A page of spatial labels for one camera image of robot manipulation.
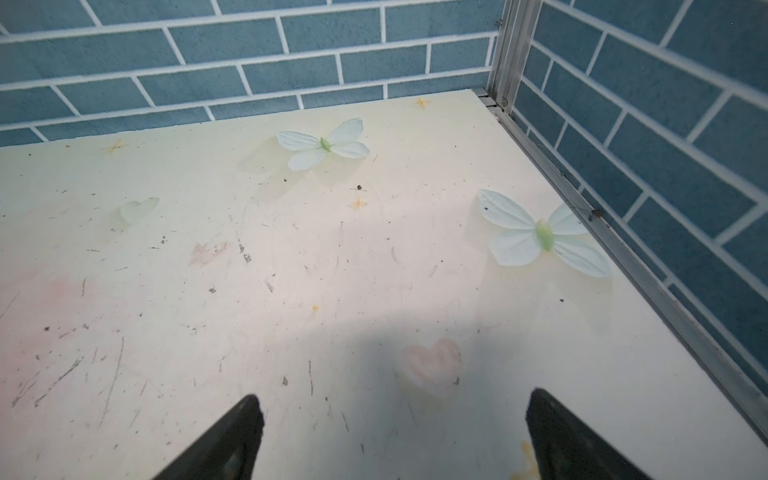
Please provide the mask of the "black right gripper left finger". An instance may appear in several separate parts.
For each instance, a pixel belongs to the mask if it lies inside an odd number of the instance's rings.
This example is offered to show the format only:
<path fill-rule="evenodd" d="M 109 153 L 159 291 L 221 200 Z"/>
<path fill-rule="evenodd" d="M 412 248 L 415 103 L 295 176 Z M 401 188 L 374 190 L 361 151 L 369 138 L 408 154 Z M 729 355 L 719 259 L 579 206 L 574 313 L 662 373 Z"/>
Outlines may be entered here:
<path fill-rule="evenodd" d="M 258 397 L 246 395 L 155 479 L 251 479 L 264 426 Z"/>

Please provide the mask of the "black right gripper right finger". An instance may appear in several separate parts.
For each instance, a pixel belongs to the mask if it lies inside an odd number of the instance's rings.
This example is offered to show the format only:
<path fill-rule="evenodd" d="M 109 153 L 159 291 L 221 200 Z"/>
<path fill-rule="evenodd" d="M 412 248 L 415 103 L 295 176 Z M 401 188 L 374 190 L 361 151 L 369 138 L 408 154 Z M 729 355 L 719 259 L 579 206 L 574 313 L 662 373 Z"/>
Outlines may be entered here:
<path fill-rule="evenodd" d="M 542 479 L 650 479 L 542 388 L 531 393 L 526 424 Z"/>

